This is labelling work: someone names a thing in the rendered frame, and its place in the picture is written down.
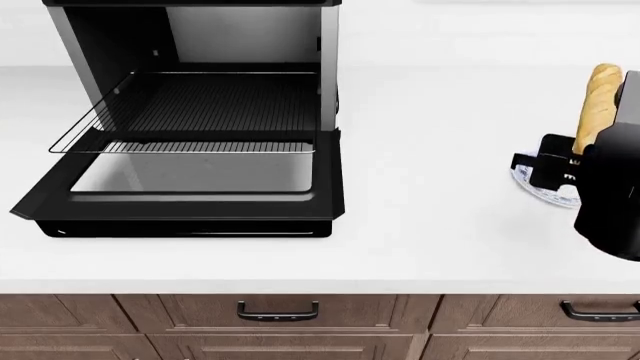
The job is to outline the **golden baguette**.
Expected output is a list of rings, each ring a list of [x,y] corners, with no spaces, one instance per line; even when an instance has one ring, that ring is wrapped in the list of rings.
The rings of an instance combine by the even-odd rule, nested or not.
[[[572,151],[582,155],[585,148],[595,143],[600,131],[613,124],[616,115],[615,95],[622,84],[623,74],[618,65],[597,65],[589,78],[580,113]]]

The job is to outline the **black toaster oven door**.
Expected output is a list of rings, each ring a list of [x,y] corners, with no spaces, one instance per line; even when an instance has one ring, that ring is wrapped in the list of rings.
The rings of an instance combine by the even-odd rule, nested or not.
[[[61,238],[325,238],[345,212],[340,140],[221,131],[121,145],[90,131],[11,212]]]

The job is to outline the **silver black toaster oven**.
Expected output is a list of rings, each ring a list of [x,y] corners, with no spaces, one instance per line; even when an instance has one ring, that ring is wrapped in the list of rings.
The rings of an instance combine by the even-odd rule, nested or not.
[[[342,0],[42,0],[91,102],[132,73],[311,72],[337,127]]]

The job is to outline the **white blue patterned plate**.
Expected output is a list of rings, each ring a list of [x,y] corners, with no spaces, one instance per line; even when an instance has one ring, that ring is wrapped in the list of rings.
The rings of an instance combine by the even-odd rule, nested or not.
[[[581,206],[578,190],[574,185],[562,185],[558,191],[550,191],[544,188],[536,188],[530,184],[530,177],[533,168],[523,165],[517,165],[511,170],[515,181],[529,194],[551,203],[555,206],[561,206],[567,209],[579,209]]]

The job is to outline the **brown wooden drawer front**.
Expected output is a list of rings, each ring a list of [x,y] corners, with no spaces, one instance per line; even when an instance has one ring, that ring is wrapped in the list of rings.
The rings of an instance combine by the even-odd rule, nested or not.
[[[144,335],[0,335],[0,360],[161,360]]]
[[[404,360],[410,336],[151,335],[163,360]]]
[[[640,360],[640,335],[433,335],[420,360]]]
[[[135,332],[110,295],[0,295],[0,334]]]
[[[133,294],[115,297],[149,334],[421,334],[436,295]]]
[[[566,334],[640,335],[640,321],[590,323],[571,320],[559,303],[577,311],[634,312],[640,294],[445,295],[430,325],[437,335]]]

